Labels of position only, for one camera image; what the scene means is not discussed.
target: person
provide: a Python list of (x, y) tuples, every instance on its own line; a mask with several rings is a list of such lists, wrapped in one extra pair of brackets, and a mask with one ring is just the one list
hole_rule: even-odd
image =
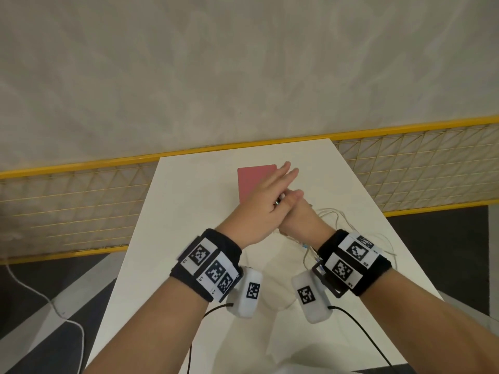
[[(321, 247), (336, 231), (317, 216), (302, 190), (288, 189), (298, 175), (298, 169), (289, 169), (286, 162), (264, 179), (215, 230), (241, 250), (276, 228)], [(396, 270), (384, 272), (359, 298), (416, 372), (499, 372), (496, 336)], [(179, 372), (208, 303), (170, 276), (84, 373)]]

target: gray wall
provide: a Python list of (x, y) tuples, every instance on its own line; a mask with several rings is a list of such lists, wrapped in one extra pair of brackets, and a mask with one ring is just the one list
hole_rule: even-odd
[(0, 0), (0, 170), (499, 112), (499, 0)]

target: table top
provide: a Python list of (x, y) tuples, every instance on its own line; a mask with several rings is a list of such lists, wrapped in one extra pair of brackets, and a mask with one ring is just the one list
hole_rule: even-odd
[[(292, 184), (315, 209), (335, 208), (365, 237), (394, 252), (398, 270), (440, 297), (407, 247), (328, 139), (221, 150), (160, 159), (130, 246), (116, 280), (89, 361), (163, 283), (178, 253), (238, 204), (237, 169), (286, 160), (300, 173)], [(332, 225), (335, 214), (325, 220)], [(341, 218), (339, 227), (346, 226)], [(295, 302), (290, 279), (302, 272), (304, 249), (273, 233), (248, 247), (242, 265), (263, 272), (258, 309), (238, 319), (225, 309), (201, 323), (193, 342), (191, 372), (271, 372), (284, 360), (336, 370), (362, 370), (386, 363), (362, 331), (342, 313), (309, 324)], [(385, 257), (395, 263), (393, 257)], [(368, 331), (392, 364), (405, 363), (360, 300), (350, 292), (331, 303), (346, 309)], [(212, 302), (209, 308), (217, 305)], [(181, 372), (185, 372), (186, 362)]]

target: red rectangular object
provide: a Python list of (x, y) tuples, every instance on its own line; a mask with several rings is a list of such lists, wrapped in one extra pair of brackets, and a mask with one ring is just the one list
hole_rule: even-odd
[(238, 168), (239, 203), (244, 202), (255, 186), (257, 186), (263, 178), (277, 170), (277, 168), (278, 166), (275, 164)]

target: qr code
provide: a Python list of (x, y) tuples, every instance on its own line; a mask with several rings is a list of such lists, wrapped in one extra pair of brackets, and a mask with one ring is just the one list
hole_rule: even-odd
[(354, 241), (352, 245), (350, 245), (346, 251), (356, 258), (358, 261), (362, 261), (362, 259), (366, 256), (368, 249), (364, 248), (362, 245)]
[(258, 299), (259, 291), (260, 291), (260, 284), (250, 282), (248, 286), (248, 291), (246, 293), (246, 298)]
[(195, 250), (193, 250), (189, 258), (194, 261), (197, 266), (200, 266), (201, 263), (207, 258), (209, 255), (209, 250), (207, 250), (204, 246), (198, 245)]
[(225, 294), (225, 292), (228, 290), (228, 288), (230, 288), (233, 282), (234, 280), (232, 279), (232, 277), (228, 273), (226, 273), (216, 287), (218, 287), (222, 294)]
[(225, 268), (219, 263), (217, 260), (213, 262), (209, 266), (209, 268), (205, 271), (206, 276), (211, 279), (213, 283), (216, 283), (223, 273), (225, 273)]
[(338, 260), (336, 265), (333, 266), (333, 273), (340, 277), (343, 281), (346, 281), (347, 278), (352, 274), (353, 269), (350, 268), (343, 261)]
[(371, 243), (369, 240), (367, 240), (364, 236), (359, 236), (357, 238), (357, 240), (360, 241), (362, 244), (364, 244), (369, 249), (371, 249), (372, 247), (374, 247), (374, 244)]
[(298, 289), (298, 295), (300, 296), (301, 302), (306, 305), (307, 303), (315, 301), (315, 296), (312, 293), (310, 286), (302, 287)]

